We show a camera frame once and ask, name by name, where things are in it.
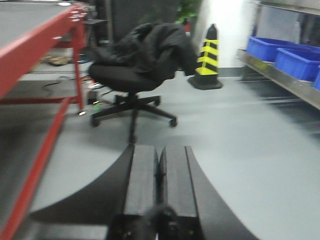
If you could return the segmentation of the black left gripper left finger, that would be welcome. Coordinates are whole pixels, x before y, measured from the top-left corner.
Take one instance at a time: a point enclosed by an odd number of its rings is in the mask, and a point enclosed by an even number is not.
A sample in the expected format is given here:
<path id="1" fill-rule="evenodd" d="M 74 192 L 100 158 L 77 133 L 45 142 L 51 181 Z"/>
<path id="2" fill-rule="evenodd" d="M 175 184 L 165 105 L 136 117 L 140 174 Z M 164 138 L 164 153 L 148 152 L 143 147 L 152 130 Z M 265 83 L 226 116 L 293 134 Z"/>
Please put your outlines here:
<path id="1" fill-rule="evenodd" d="M 108 240 L 122 239 L 156 205 L 157 171 L 154 146 L 128 145 L 91 183 L 30 217 L 46 224 L 106 226 Z"/>

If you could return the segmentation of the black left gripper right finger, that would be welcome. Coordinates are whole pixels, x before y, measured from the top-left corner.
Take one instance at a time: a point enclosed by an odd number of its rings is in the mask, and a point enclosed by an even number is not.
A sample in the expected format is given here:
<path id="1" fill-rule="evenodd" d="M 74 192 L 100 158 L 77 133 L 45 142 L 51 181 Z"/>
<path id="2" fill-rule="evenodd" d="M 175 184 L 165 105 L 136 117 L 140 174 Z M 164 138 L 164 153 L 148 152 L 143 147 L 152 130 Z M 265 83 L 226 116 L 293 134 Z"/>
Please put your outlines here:
<path id="1" fill-rule="evenodd" d="M 255 240 L 213 187 L 190 146 L 166 146 L 159 160 L 159 199 L 173 208 L 190 240 Z"/>

